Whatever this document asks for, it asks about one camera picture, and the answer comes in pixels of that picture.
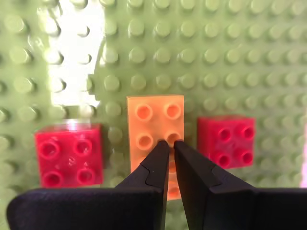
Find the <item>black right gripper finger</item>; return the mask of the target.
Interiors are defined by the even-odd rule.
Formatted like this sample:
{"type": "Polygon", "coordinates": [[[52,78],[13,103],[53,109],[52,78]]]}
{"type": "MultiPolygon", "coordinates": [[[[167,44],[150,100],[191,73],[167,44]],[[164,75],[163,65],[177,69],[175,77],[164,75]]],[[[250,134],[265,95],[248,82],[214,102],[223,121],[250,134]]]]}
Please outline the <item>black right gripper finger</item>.
{"type": "Polygon", "coordinates": [[[305,230],[307,191],[256,188],[182,140],[174,143],[177,180],[191,230],[305,230]]]}
{"type": "Polygon", "coordinates": [[[12,230],[162,230],[169,145],[161,140],[114,188],[34,189],[14,198],[12,230]]]}

